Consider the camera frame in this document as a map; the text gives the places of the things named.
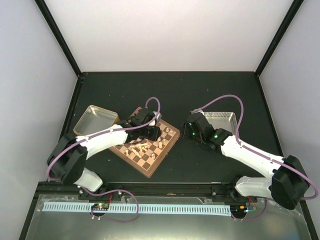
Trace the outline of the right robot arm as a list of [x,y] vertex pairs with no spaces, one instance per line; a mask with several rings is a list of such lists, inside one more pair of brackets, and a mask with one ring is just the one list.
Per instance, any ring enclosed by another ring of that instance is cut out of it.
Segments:
[[298,158],[277,156],[241,143],[230,131],[214,128],[200,112],[187,118],[181,126],[180,135],[197,141],[209,152],[235,159],[262,175],[241,176],[228,187],[228,198],[234,202],[255,196],[272,199],[283,208],[294,210],[310,187]]

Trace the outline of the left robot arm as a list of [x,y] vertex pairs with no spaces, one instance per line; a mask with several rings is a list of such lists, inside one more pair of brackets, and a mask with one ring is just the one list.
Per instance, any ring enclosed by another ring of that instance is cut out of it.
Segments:
[[103,199],[108,188],[97,173],[85,167],[86,161],[99,152],[137,139],[156,141],[161,134],[156,126],[160,119],[159,112],[144,107],[105,130],[78,137],[63,136],[47,159],[47,179],[80,186],[95,199]]

